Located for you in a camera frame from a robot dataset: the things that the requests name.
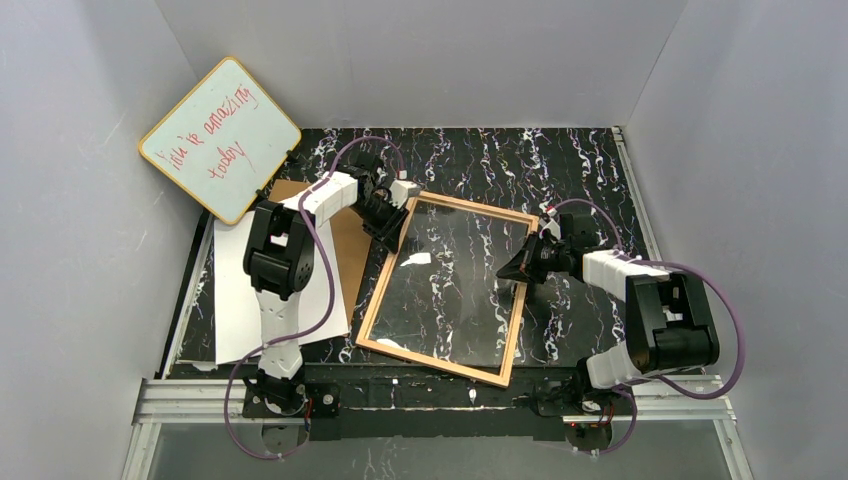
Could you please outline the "brown frame backing board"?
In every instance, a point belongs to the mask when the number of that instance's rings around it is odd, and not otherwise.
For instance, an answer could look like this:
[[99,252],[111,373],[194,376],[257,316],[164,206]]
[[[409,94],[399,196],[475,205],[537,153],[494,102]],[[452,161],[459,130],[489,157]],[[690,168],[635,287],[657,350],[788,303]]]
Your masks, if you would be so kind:
[[[363,230],[362,219],[351,209],[346,208],[336,214],[328,224],[324,224],[319,233],[328,226],[332,232],[337,268],[334,279],[339,281],[336,287],[334,308],[344,306],[348,325],[353,323],[357,298],[362,284],[371,238]],[[328,281],[320,255],[316,254],[316,267],[307,288],[300,300],[299,320],[302,327],[312,327],[325,313],[328,304]]]

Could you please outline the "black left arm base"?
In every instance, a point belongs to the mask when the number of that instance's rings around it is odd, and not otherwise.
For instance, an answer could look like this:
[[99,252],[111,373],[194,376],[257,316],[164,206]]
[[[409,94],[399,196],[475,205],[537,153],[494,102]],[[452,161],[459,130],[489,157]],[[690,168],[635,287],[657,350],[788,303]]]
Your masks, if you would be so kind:
[[334,418],[340,411],[337,384],[298,380],[243,380],[246,387],[242,416],[249,419]]

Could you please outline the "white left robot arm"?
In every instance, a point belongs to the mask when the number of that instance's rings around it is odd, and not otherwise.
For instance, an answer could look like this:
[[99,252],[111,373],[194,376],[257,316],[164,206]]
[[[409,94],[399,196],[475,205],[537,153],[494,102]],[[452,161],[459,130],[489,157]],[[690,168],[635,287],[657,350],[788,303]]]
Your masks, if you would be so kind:
[[314,325],[299,327],[299,303],[315,267],[325,274],[332,266],[318,230],[345,209],[355,212],[363,229],[384,248],[396,253],[401,229],[409,215],[407,203],[421,193],[404,170],[389,184],[380,182],[383,161],[360,154],[348,165],[333,166],[320,180],[281,202],[263,200],[254,210],[243,268],[254,288],[260,310],[261,341],[254,355],[262,376],[291,380],[303,360],[300,338],[329,319],[337,290],[329,289],[327,305]]

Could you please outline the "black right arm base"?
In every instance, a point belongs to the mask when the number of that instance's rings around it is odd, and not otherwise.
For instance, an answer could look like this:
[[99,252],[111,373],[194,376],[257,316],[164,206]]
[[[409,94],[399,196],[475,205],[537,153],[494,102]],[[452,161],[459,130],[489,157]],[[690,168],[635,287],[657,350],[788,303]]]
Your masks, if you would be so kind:
[[590,421],[600,422],[633,411],[624,395],[584,386],[572,378],[536,382],[530,394],[530,404],[533,411],[542,417],[586,415]]

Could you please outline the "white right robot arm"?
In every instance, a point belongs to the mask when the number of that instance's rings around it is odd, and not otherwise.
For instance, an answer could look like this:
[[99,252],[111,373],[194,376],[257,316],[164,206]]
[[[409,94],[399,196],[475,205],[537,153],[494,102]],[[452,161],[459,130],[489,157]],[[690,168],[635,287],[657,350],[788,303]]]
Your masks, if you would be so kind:
[[601,246],[582,216],[543,217],[496,275],[542,284],[551,273],[600,288],[625,306],[623,341],[579,361],[581,390],[610,390],[718,360],[720,344],[703,281],[690,273],[640,265]]

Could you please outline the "printed colour photo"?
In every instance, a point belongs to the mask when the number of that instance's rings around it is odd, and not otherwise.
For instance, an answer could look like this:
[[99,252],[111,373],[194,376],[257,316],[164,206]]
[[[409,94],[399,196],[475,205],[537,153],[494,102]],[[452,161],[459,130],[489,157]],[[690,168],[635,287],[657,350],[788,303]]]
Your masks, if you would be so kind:
[[[214,312],[215,312],[215,363],[222,365],[242,358],[261,341],[260,307],[255,289],[243,269],[243,257],[253,214],[248,212],[235,225],[220,220],[213,222],[214,235]],[[301,337],[305,345],[349,332],[348,315],[341,291],[340,274],[336,259],[332,225],[325,223],[317,228],[321,243],[327,251],[333,282],[335,302],[332,313],[324,325],[315,332]],[[299,303],[299,329],[306,330],[319,322],[329,301],[329,280],[320,255],[314,255],[315,271],[303,290]]]

